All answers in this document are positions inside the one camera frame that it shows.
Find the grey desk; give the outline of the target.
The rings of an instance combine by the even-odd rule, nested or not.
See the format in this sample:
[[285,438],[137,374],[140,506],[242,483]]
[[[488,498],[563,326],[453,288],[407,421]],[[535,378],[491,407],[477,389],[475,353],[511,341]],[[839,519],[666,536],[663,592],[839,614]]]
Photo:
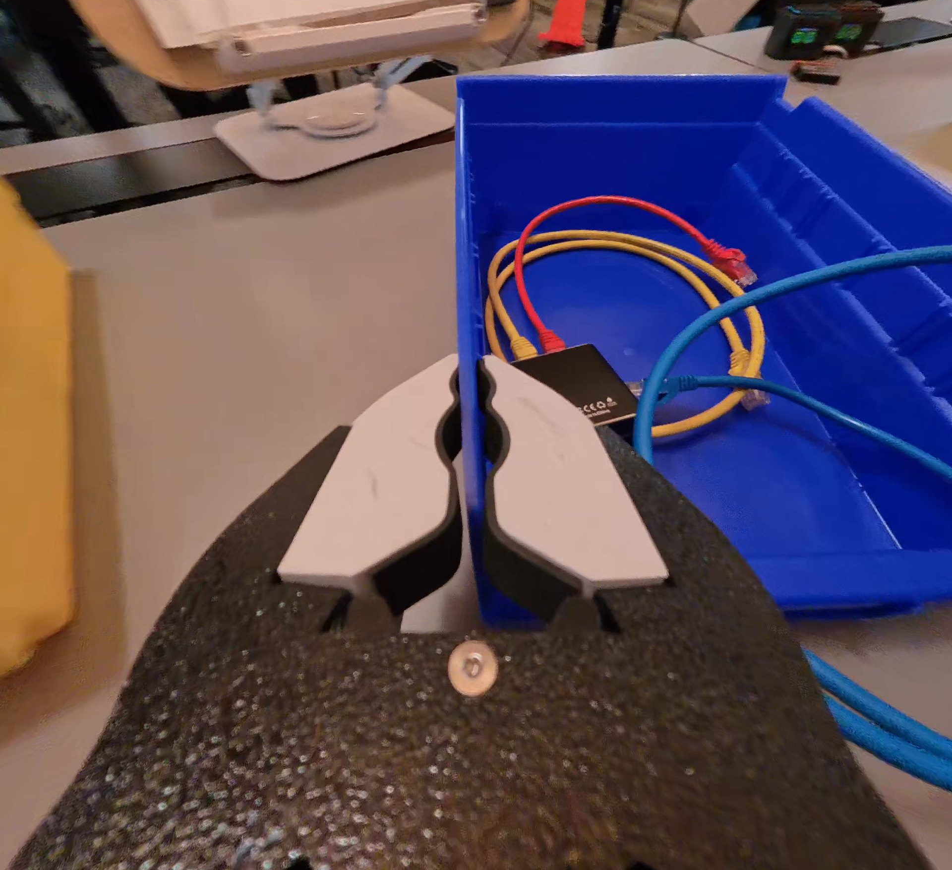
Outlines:
[[[885,20],[916,17],[950,23],[951,0],[924,0],[888,7]],[[764,53],[769,28],[700,38],[706,49],[769,74],[788,76],[790,64]],[[950,39],[857,58],[839,67],[836,85],[788,77],[791,105],[816,96],[867,133],[891,146],[950,190]]]
[[453,147],[48,230],[73,268],[73,621],[2,681],[2,868],[179,582],[336,425],[456,345]]

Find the black network adapter box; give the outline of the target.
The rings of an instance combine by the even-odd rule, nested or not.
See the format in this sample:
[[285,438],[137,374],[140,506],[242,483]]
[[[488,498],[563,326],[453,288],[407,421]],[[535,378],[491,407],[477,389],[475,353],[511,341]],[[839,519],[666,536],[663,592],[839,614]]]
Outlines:
[[638,399],[593,344],[537,355],[514,366],[555,390],[594,426],[632,436]]

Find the blue plastic bin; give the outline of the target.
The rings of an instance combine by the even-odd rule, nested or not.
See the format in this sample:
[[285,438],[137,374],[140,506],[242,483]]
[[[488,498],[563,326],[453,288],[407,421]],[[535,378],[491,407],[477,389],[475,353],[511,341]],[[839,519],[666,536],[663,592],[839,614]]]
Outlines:
[[[463,460],[482,528],[476,364],[491,258],[580,197],[659,205],[744,253],[756,288],[851,258],[950,245],[950,192],[780,77],[482,76],[457,82]],[[763,374],[950,462],[950,264],[763,305]],[[791,614],[950,601],[950,483],[784,399],[656,441],[658,471]]]

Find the yellow plastic bin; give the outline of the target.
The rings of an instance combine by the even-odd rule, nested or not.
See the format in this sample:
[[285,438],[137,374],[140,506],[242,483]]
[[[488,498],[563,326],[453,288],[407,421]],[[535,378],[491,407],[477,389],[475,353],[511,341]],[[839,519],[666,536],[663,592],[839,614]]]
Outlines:
[[70,270],[1,183],[1,676],[74,614]]

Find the wooden document stand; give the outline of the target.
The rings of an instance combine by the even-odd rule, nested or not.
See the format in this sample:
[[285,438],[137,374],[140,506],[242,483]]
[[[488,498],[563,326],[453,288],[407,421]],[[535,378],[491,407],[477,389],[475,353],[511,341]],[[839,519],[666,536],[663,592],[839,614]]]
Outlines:
[[272,35],[250,53],[236,41],[166,49],[136,0],[72,0],[122,61],[189,91],[246,88],[250,110],[223,117],[220,142],[260,179],[290,182],[449,130],[454,117],[402,83],[441,52],[496,43],[525,19],[530,0]]

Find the black battery charger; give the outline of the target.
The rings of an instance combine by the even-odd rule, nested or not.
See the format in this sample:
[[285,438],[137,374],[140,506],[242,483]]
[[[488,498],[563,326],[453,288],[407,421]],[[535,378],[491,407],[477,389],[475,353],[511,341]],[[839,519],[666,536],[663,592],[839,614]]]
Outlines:
[[835,24],[826,47],[838,47],[836,53],[848,58],[858,57],[871,42],[884,18],[884,7],[873,0],[856,0],[834,4]]
[[787,4],[773,20],[765,56],[776,61],[815,60],[834,42],[840,13],[831,5]]

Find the black tablet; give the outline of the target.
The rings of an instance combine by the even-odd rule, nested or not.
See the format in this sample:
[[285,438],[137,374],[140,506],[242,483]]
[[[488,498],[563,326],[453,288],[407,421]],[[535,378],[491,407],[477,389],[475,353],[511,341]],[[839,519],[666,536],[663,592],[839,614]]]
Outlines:
[[874,31],[870,45],[880,52],[888,52],[950,38],[950,23],[909,17],[882,21]]

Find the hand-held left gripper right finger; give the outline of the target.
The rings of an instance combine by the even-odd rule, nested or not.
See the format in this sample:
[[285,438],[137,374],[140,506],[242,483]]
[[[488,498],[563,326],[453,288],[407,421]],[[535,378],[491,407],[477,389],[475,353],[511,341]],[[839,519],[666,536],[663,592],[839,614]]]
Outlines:
[[561,393],[494,355],[480,364],[482,563],[537,621],[569,601],[665,583],[669,570],[601,442]]

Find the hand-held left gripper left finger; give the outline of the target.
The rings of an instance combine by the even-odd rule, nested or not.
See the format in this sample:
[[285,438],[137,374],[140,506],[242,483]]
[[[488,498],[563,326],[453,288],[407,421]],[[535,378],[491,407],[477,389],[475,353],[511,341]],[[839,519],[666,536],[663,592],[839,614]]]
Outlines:
[[394,617],[444,587],[462,559],[461,436],[451,354],[351,424],[279,563],[280,580],[382,602]]

